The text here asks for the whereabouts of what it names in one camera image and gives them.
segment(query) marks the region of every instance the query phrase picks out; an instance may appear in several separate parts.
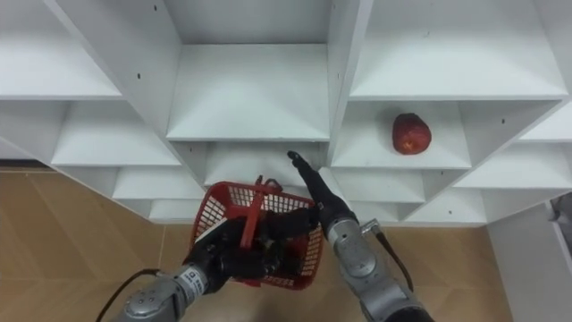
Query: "red apple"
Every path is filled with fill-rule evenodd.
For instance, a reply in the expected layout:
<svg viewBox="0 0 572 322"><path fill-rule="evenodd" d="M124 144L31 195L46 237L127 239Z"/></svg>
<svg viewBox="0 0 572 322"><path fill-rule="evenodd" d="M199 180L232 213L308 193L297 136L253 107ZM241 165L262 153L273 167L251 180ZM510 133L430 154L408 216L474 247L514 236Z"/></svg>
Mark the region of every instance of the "red apple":
<svg viewBox="0 0 572 322"><path fill-rule="evenodd" d="M414 113L400 114L393 121L393 147L403 155L419 154L431 143L431 130Z"/></svg>

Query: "red basket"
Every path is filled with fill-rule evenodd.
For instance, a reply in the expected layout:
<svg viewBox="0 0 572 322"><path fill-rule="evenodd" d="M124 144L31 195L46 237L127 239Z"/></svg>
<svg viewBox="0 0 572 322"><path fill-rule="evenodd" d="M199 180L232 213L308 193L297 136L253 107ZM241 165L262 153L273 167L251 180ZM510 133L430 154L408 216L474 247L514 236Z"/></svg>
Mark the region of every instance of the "red basket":
<svg viewBox="0 0 572 322"><path fill-rule="evenodd" d="M282 187L273 179L265 184L261 182L262 176L259 176L256 185L219 182L211 186L195 218L190 238L191 247L198 236L223 218L247 216L240 247L248 249L254 238L258 219L264 216L266 210L284 213L296 208L314 206L314 201L311 199L283 193ZM308 287L312 284L320 264L322 239L322 231L318 226L308 235L287 242L287 247L292 247L303 257L304 265L299 275L292 278L268 275L262 281L240 280L240 282L251 286L260 286L262 282L290 290L302 290Z"/></svg>

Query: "black cable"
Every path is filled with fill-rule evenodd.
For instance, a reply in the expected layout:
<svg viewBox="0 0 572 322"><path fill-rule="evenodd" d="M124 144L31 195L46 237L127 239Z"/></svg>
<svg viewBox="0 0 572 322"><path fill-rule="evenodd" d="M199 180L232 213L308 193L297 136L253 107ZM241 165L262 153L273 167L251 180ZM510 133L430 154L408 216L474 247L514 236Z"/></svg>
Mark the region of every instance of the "black cable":
<svg viewBox="0 0 572 322"><path fill-rule="evenodd" d="M409 290L413 292L413 280L411 279L411 275L409 274L408 269L401 261L400 257L397 256L397 254L395 253L395 250L393 250L393 247L390 245L390 242L387 240L387 237L385 237L385 234L383 234L381 231L376 232L375 238L377 238L377 241L379 241L382 244L387 253L390 254L391 258L393 258L393 261L395 261L397 266L400 268L401 273L403 273L403 275L405 276L405 280L408 283Z"/></svg>
<svg viewBox="0 0 572 322"><path fill-rule="evenodd" d="M115 299L117 299L119 294L121 294L121 292L123 291L123 289L125 287L127 287L127 285L131 284L131 282L133 282L135 279L137 279L138 277L143 276L143 275L157 276L157 273L159 273L160 271L161 270L159 270L159 269L144 268L144 269L141 269L140 271L138 271L137 273L133 274L130 278L128 278L125 282L123 282L123 284L121 284L121 286L119 286L119 288L115 291L114 295L112 295L109 298L109 300L107 300L107 303L101 309L101 312L99 312L99 315L96 318L96 322L102 321L107 310L112 306L112 304L114 304Z"/></svg>

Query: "floor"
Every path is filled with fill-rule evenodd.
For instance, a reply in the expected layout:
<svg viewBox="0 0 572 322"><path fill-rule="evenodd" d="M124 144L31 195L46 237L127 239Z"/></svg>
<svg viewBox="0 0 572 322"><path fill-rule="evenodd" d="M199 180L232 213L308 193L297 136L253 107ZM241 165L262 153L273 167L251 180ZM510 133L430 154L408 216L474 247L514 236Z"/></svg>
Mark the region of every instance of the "floor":
<svg viewBox="0 0 572 322"><path fill-rule="evenodd" d="M485 229L386 232L436 321L512 320ZM93 321L135 271L175 269L189 247L189 233L188 225L152 225L60 174L0 171L0 321ZM395 266L391 270L400 277ZM362 320L328 247L315 282L303 292L228 283L201 298L183 319Z"/></svg>

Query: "shelf compartment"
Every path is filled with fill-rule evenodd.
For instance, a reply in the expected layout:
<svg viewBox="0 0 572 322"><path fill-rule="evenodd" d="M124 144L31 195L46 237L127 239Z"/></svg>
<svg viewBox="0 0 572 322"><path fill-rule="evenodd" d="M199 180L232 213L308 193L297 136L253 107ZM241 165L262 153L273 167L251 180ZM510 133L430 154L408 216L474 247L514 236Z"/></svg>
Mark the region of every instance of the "shelf compartment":
<svg viewBox="0 0 572 322"><path fill-rule="evenodd" d="M165 4L185 44L328 41L331 0L258 0L248 4L232 0L166 0Z"/></svg>
<svg viewBox="0 0 572 322"><path fill-rule="evenodd" d="M530 0L377 1L350 99L567 95Z"/></svg>
<svg viewBox="0 0 572 322"><path fill-rule="evenodd" d="M182 166L127 166L117 174L115 199L202 199L204 189Z"/></svg>
<svg viewBox="0 0 572 322"><path fill-rule="evenodd" d="M400 220L398 206L391 203L352 201L351 210L361 224L377 219L383 226L397 225Z"/></svg>
<svg viewBox="0 0 572 322"><path fill-rule="evenodd" d="M546 120L520 137L521 142L572 142L572 103L554 112Z"/></svg>
<svg viewBox="0 0 572 322"><path fill-rule="evenodd" d="M273 178L283 186L306 187L286 156L289 150L299 152L315 168L323 164L319 143L211 142L191 146L194 158L202 160L191 168L205 178L205 185L222 181L254 184L262 174L264 180Z"/></svg>
<svg viewBox="0 0 572 322"><path fill-rule="evenodd" d="M539 204L566 194L570 190L562 189L528 189L528 190L507 190L507 189L486 189L481 190L483 196L484 209L488 223L493 223L508 216L512 216L523 210L532 208Z"/></svg>
<svg viewBox="0 0 572 322"><path fill-rule="evenodd" d="M455 183L458 188L572 189L569 147L519 143Z"/></svg>
<svg viewBox="0 0 572 322"><path fill-rule="evenodd" d="M38 0L0 4L1 99L117 99L121 93Z"/></svg>
<svg viewBox="0 0 572 322"><path fill-rule="evenodd" d="M325 45L197 45L181 54L169 140L327 141Z"/></svg>
<svg viewBox="0 0 572 322"><path fill-rule="evenodd" d="M107 198L111 198L114 193L115 180L119 171L115 167L94 166L57 166L55 170Z"/></svg>
<svg viewBox="0 0 572 322"><path fill-rule="evenodd" d="M403 156L393 148L393 120L401 113L419 115L431 129L433 139L425 152ZM459 108L455 102L350 103L332 166L470 168Z"/></svg>
<svg viewBox="0 0 572 322"><path fill-rule="evenodd" d="M154 200L149 220L157 224L193 224L202 199Z"/></svg>
<svg viewBox="0 0 572 322"><path fill-rule="evenodd" d="M116 199L115 201L128 210L131 210L135 214L142 216L145 219L149 219L149 215L151 214L151 207L153 205L152 200Z"/></svg>
<svg viewBox="0 0 572 322"><path fill-rule="evenodd" d="M342 194L350 200L369 202L425 202L421 171L332 169Z"/></svg>
<svg viewBox="0 0 572 322"><path fill-rule="evenodd" d="M424 226L486 225L487 216L479 190L453 188L412 211L404 222Z"/></svg>
<svg viewBox="0 0 572 322"><path fill-rule="evenodd" d="M33 159L25 151L20 150L13 144L0 138L0 159L3 160L29 160Z"/></svg>
<svg viewBox="0 0 572 322"><path fill-rule="evenodd" d="M83 101L70 106L53 165L180 165L123 101Z"/></svg>

